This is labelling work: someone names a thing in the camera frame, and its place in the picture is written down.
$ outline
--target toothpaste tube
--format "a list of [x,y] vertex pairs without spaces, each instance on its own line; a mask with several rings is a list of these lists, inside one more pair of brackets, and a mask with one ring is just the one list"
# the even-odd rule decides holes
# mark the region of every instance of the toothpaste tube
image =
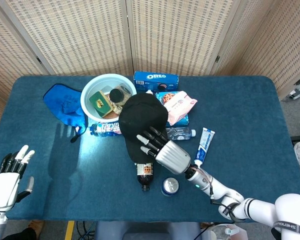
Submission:
[[210,129],[207,129],[205,127],[202,130],[198,152],[196,153],[194,160],[194,163],[198,166],[198,168],[201,166],[201,164],[204,163],[209,145],[212,138],[214,137],[214,134],[214,131],[211,131]]

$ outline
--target black cap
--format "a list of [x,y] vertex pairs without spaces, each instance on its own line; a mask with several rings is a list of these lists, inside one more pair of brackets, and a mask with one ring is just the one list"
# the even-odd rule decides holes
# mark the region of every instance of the black cap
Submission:
[[117,88],[110,91],[109,98],[114,103],[119,103],[124,99],[124,93]]
[[152,163],[155,159],[141,151],[143,143],[137,135],[154,127],[167,136],[168,111],[152,94],[138,93],[124,104],[119,115],[119,127],[125,139],[126,149],[132,161],[137,164]]

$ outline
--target silver robotic hand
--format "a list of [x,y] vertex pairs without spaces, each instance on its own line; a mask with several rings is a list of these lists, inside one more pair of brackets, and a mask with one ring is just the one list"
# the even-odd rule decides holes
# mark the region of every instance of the silver robotic hand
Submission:
[[154,157],[173,174],[185,174],[189,182],[210,196],[211,204],[219,205],[218,211],[223,217],[235,222],[251,219],[272,227],[272,233],[277,238],[300,240],[299,194],[282,195],[275,204],[253,198],[245,199],[200,167],[192,165],[189,154],[172,140],[168,140],[160,131],[150,127],[144,135],[145,137],[137,136],[145,145],[141,150]]
[[31,176],[27,188],[18,193],[19,181],[30,158],[35,154],[34,150],[27,153],[28,148],[28,145],[24,145],[19,152],[7,154],[0,164],[0,239],[8,221],[6,212],[33,190],[34,178]]

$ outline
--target bottle label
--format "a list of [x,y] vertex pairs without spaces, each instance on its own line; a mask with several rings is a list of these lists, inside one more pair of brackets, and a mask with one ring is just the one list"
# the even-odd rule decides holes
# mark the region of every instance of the bottle label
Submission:
[[152,163],[137,164],[136,165],[136,174],[137,175],[152,175],[153,174]]

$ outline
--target blue tablecloth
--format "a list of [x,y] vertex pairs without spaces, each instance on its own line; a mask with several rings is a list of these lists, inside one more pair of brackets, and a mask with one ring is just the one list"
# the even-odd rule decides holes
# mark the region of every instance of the blue tablecloth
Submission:
[[[100,221],[222,221],[218,207],[183,175],[154,164],[154,181],[142,192],[122,136],[87,131],[70,143],[64,127],[43,102],[61,83],[82,90],[92,76],[24,76],[11,91],[0,121],[0,162],[24,144],[35,150],[20,182],[34,176],[33,193],[8,212],[11,219]],[[267,202],[300,194],[300,169],[272,81],[263,76],[181,76],[179,90],[198,103],[189,113],[191,140],[178,141],[193,158],[202,127],[216,132],[203,168],[244,197]],[[176,177],[177,195],[161,183]]]

